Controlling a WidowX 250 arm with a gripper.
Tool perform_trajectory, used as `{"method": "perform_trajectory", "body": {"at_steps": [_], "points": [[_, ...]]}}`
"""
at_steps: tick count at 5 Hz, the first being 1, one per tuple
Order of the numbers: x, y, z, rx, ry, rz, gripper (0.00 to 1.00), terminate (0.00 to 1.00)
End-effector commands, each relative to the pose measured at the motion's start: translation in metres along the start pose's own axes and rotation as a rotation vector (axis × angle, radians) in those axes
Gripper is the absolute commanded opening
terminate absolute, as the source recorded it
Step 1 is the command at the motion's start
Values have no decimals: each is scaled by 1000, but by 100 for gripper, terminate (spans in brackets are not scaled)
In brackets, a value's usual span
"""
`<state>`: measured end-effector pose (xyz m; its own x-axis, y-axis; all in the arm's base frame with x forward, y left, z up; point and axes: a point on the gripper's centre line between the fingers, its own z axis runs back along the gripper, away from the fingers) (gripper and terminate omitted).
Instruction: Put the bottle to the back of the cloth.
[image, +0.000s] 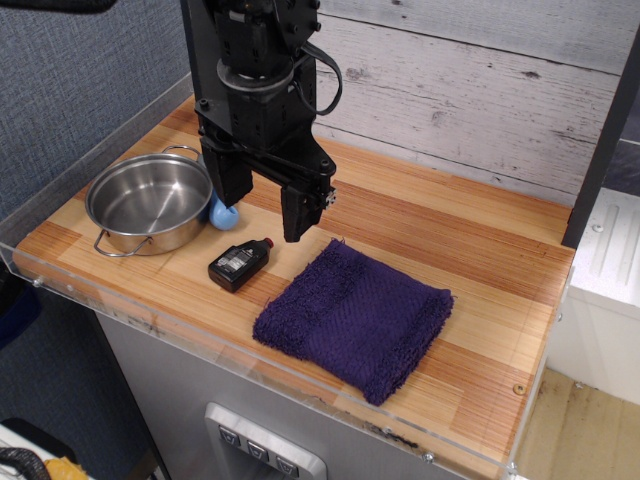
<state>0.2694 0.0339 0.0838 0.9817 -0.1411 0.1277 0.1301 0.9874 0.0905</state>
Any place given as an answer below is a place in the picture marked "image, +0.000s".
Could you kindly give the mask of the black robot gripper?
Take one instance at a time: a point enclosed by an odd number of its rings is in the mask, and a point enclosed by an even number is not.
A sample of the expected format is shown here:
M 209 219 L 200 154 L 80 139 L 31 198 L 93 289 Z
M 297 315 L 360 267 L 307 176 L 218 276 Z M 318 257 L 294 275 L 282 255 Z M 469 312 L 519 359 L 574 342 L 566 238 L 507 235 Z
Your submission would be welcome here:
M 318 115 L 314 74 L 231 77 L 222 101 L 196 99 L 203 159 L 218 198 L 235 206 L 255 173 L 281 188 L 284 239 L 296 243 L 334 200 L 333 160 L 311 133 Z

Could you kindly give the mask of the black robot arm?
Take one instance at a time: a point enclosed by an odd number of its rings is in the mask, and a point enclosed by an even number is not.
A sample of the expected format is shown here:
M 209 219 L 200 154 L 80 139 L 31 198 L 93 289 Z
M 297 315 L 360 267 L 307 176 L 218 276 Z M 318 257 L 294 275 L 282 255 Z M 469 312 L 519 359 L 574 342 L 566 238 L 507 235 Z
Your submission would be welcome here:
M 187 1 L 185 28 L 204 164 L 218 198 L 236 205 L 259 174 L 281 188 L 286 241 L 293 243 L 335 200 L 336 165 L 312 126 L 318 63 L 337 63 L 310 37 L 317 1 Z

